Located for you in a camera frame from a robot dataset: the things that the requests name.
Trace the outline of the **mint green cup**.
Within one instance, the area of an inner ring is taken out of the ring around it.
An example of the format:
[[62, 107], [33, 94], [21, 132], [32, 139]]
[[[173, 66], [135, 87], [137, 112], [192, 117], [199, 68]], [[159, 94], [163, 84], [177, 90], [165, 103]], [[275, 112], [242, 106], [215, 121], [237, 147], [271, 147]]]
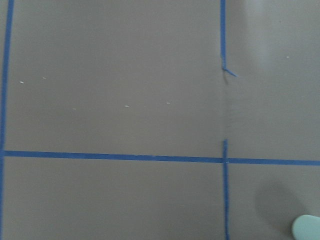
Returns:
[[320, 240], [320, 218], [301, 215], [293, 221], [291, 231], [295, 240]]

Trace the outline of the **brown paper table cover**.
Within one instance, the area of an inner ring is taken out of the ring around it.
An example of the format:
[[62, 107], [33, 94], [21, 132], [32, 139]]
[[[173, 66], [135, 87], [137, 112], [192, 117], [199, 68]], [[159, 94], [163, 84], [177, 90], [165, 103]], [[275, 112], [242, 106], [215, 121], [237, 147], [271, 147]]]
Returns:
[[320, 3], [3, 0], [2, 239], [290, 240], [320, 213]]

